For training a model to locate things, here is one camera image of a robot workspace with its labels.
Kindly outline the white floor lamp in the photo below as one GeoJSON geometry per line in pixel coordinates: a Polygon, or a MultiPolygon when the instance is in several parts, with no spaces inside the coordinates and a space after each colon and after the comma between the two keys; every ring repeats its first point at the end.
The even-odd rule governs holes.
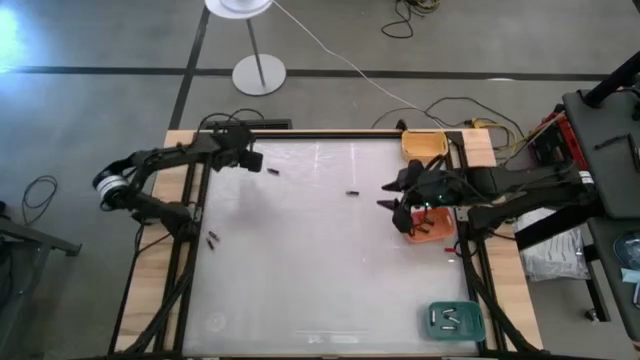
{"type": "Polygon", "coordinates": [[[204,3],[213,15],[242,20],[246,24],[252,54],[240,60],[232,70],[236,89],[255,97],[277,91],[286,80],[285,65],[277,57],[259,51],[253,26],[253,19],[266,12],[274,0],[204,0],[204,3]]]}

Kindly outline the black metal table frame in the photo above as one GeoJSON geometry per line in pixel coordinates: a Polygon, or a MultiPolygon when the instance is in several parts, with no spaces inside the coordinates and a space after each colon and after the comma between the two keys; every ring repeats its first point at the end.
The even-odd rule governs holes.
{"type": "MultiPolygon", "coordinates": [[[[195,130],[170,130],[165,137],[165,147],[186,143],[192,140],[195,130]]],[[[499,163],[492,149],[488,130],[434,130],[419,129],[423,138],[427,133],[460,133],[454,135],[456,139],[464,140],[464,154],[470,165],[490,166],[499,163]]],[[[327,139],[395,139],[401,137],[400,130],[256,130],[258,137],[283,137],[289,140],[296,136],[302,139],[327,140],[327,139]]],[[[182,165],[173,170],[161,170],[156,175],[152,195],[158,195],[161,200],[169,201],[195,201],[200,195],[204,196],[204,185],[200,186],[206,177],[202,177],[202,165],[182,165]]],[[[143,245],[152,242],[152,236],[160,236],[160,225],[143,227],[137,233],[137,238],[143,245]]],[[[159,349],[154,350],[155,335],[150,342],[151,346],[140,354],[124,354],[125,348],[131,345],[144,330],[143,322],[153,318],[156,307],[161,307],[165,292],[170,293],[185,268],[186,258],[190,249],[190,243],[177,242],[171,237],[166,238],[169,243],[159,245],[159,248],[151,250],[147,255],[134,255],[134,260],[129,270],[125,292],[121,302],[118,318],[114,327],[112,340],[107,355],[109,360],[118,359],[177,359],[178,320],[186,321],[187,307],[182,306],[182,297],[176,298],[170,312],[165,319],[163,329],[158,330],[161,339],[159,349]]],[[[532,345],[542,348],[542,340],[536,315],[531,301],[531,295],[527,287],[524,270],[521,265],[519,252],[514,241],[493,237],[486,241],[482,254],[474,257],[474,267],[478,272],[491,270],[493,276],[493,289],[496,301],[500,304],[505,314],[515,327],[522,333],[532,345]]]]}

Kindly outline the round dark disc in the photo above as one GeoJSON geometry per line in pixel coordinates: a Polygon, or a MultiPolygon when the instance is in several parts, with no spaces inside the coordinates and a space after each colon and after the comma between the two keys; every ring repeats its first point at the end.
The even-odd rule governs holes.
{"type": "Polygon", "coordinates": [[[613,250],[624,267],[640,271],[640,231],[620,236],[615,240],[613,250]]]}

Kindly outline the black pole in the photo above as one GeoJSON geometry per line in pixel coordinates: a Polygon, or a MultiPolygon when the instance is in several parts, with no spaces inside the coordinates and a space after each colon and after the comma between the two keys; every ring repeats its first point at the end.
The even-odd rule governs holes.
{"type": "Polygon", "coordinates": [[[583,94],[583,103],[590,107],[598,107],[618,88],[633,80],[638,73],[640,73],[640,50],[614,70],[607,78],[602,80],[596,87],[583,94]]]}

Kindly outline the black tool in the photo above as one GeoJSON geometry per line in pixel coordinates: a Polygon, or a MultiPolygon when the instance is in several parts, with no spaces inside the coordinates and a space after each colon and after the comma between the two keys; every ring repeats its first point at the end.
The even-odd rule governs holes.
{"type": "Polygon", "coordinates": [[[610,146],[610,145],[612,145],[612,144],[614,144],[614,143],[616,143],[616,142],[620,142],[620,141],[628,140],[628,138],[629,138],[629,136],[630,136],[630,135],[631,135],[630,133],[622,134],[622,135],[616,135],[616,136],[614,136],[614,137],[611,137],[611,138],[609,138],[609,139],[604,140],[604,141],[603,141],[603,142],[601,142],[601,143],[598,143],[598,144],[594,145],[594,147],[593,147],[593,148],[594,148],[594,150],[600,150],[600,149],[603,149],[603,148],[605,148],[605,147],[607,147],[607,146],[610,146]]]}

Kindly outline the black diagonal stand bar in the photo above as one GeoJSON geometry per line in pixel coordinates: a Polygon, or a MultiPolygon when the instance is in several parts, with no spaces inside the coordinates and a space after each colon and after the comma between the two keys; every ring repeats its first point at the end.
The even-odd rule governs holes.
{"type": "Polygon", "coordinates": [[[604,210],[600,201],[593,201],[587,205],[566,206],[515,232],[515,242],[519,250],[525,250],[555,235],[571,230],[583,224],[589,218],[599,217],[603,213],[604,210]]]}

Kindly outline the grey side table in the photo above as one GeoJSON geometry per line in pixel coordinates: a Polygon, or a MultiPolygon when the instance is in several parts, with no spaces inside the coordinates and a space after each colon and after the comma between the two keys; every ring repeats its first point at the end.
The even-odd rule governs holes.
{"type": "Polygon", "coordinates": [[[616,219],[640,219],[640,171],[629,141],[593,148],[627,133],[640,148],[640,120],[633,119],[640,98],[630,92],[615,92],[596,108],[584,104],[578,92],[566,93],[562,100],[606,213],[616,219]]]}

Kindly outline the orange plastic bin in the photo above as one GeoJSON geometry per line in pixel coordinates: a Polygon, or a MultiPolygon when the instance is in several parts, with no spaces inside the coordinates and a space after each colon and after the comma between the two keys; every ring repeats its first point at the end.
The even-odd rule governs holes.
{"type": "Polygon", "coordinates": [[[414,211],[411,213],[413,229],[405,235],[407,242],[411,244],[423,244],[439,241],[453,236],[456,232],[455,219],[448,208],[434,208],[414,211]],[[423,222],[425,212],[434,221],[430,226],[423,222]],[[429,234],[424,234],[414,230],[414,227],[422,226],[429,229],[429,234]]]}

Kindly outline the grey metal stand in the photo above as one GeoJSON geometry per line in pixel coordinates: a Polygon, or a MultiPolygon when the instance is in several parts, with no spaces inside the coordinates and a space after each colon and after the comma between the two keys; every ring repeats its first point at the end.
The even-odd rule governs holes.
{"type": "Polygon", "coordinates": [[[15,347],[27,303],[52,250],[77,256],[82,246],[14,222],[0,201],[0,360],[15,347]]]}

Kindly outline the white plastic bag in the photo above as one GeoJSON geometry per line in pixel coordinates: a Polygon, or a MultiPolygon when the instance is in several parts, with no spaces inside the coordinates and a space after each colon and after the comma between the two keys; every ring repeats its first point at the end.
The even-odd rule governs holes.
{"type": "Polygon", "coordinates": [[[519,254],[525,276],[532,282],[591,278],[584,258],[584,242],[579,227],[520,250],[519,254]]]}

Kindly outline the yellow plastic bin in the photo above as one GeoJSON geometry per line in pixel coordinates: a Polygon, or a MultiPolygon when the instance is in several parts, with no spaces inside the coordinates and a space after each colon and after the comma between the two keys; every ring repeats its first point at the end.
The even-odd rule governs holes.
{"type": "Polygon", "coordinates": [[[426,165],[448,151],[448,139],[443,132],[404,131],[401,135],[401,152],[407,162],[419,160],[426,165]]]}

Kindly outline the red and black toolbox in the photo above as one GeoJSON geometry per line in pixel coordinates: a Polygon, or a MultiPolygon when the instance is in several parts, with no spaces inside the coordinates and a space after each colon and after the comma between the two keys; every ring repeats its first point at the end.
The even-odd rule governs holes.
{"type": "Polygon", "coordinates": [[[538,130],[541,130],[557,116],[560,118],[529,146],[531,154],[540,166],[573,161],[579,170],[586,171],[588,169],[587,162],[565,115],[552,112],[542,120],[538,130]]]}

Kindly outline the teal plastic bin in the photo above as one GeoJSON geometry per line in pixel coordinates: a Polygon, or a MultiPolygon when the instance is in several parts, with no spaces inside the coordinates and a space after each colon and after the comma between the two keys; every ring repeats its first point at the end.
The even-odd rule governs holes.
{"type": "Polygon", "coordinates": [[[472,341],[482,342],[486,338],[483,313],[480,306],[472,301],[438,301],[431,303],[425,316],[426,334],[438,341],[472,341]],[[442,310],[455,308],[455,312],[442,314],[442,310]],[[435,325],[430,325],[430,310],[436,313],[435,325]],[[447,317],[455,317],[460,323],[449,321],[447,317]],[[456,331],[441,330],[441,326],[456,326],[456,331]]]}

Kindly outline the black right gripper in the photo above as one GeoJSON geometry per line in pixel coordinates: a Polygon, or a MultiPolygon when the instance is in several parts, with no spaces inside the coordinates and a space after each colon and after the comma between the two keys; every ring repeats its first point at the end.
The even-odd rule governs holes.
{"type": "Polygon", "coordinates": [[[443,158],[435,158],[423,165],[419,160],[411,160],[393,182],[381,187],[384,191],[402,194],[400,199],[376,201],[377,205],[393,212],[392,223],[399,232],[408,234],[413,229],[413,207],[462,204],[465,170],[441,169],[443,161],[443,158]]]}

